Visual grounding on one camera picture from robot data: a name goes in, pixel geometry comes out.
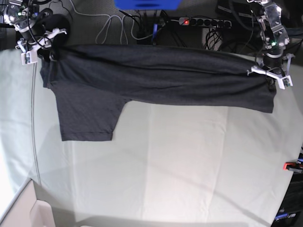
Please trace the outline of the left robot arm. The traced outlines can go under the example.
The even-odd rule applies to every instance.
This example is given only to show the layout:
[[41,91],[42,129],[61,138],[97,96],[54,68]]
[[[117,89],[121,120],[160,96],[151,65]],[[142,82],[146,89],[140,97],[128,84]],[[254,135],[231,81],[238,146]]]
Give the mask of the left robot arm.
[[290,39],[281,22],[282,9],[272,0],[249,0],[260,26],[263,42],[259,64],[263,68],[281,68],[283,55]]

